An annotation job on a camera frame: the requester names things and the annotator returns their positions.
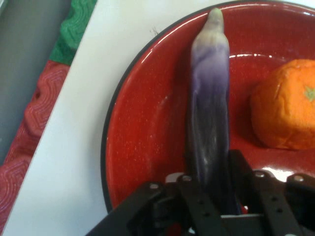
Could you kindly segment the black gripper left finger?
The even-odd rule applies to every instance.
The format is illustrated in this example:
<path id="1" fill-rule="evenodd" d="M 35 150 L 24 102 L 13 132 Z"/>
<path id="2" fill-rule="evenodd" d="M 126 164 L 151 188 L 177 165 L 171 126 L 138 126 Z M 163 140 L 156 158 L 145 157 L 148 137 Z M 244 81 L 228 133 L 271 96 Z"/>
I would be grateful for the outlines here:
<path id="1" fill-rule="evenodd" d="M 198 182 L 181 175 L 176 182 L 146 182 L 103 218 L 90 236 L 227 236 L 209 197 Z"/>

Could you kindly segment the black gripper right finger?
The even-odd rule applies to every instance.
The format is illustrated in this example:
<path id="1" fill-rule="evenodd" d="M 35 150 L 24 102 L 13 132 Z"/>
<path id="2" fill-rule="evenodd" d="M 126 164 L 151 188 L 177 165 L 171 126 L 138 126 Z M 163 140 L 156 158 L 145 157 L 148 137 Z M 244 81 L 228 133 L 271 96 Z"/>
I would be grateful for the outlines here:
<path id="1" fill-rule="evenodd" d="M 313 236 L 315 179 L 297 173 L 281 182 L 264 170 L 253 170 L 239 150 L 229 151 L 232 182 L 244 216 L 227 220 L 233 236 Z"/>

